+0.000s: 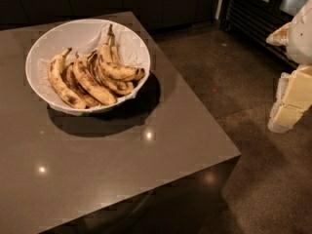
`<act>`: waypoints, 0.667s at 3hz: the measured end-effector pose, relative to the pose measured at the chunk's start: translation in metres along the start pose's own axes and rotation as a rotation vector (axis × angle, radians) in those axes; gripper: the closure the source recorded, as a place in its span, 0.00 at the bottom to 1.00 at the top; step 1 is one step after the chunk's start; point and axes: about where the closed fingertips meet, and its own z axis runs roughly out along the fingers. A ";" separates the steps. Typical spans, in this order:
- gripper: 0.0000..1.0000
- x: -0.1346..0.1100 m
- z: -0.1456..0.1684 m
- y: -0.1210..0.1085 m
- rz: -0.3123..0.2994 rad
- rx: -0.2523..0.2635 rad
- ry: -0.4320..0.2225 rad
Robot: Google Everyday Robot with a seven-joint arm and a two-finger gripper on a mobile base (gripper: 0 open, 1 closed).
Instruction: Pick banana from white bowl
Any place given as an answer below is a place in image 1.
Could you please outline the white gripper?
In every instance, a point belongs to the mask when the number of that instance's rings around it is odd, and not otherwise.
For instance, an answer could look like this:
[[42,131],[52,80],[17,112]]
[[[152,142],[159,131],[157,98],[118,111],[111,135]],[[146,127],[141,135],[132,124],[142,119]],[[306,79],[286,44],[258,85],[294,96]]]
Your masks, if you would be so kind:
[[287,46],[289,59],[300,65],[291,74],[283,72],[278,81],[268,129],[283,134],[293,128],[312,105],[312,0],[308,0],[293,17],[272,32],[266,42]]

